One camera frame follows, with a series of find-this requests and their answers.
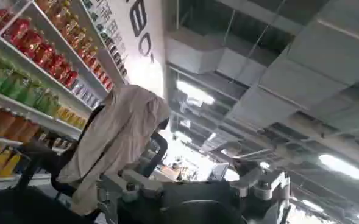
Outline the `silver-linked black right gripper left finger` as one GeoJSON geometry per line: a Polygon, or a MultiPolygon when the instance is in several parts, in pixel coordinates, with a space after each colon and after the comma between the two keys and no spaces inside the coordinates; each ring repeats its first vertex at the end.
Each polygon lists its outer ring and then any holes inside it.
{"type": "Polygon", "coordinates": [[[124,170],[120,174],[106,175],[105,189],[112,198],[132,202],[139,195],[159,198],[163,193],[163,183],[149,180],[134,170],[124,170]]]}

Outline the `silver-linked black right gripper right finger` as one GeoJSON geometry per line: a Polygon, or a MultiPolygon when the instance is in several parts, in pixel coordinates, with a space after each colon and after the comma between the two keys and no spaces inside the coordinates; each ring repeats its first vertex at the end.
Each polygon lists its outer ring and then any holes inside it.
{"type": "Polygon", "coordinates": [[[255,203],[277,203],[287,210],[290,205],[290,176],[284,171],[270,171],[256,161],[235,160],[234,170],[239,179],[230,182],[230,202],[235,206],[255,203]]]}

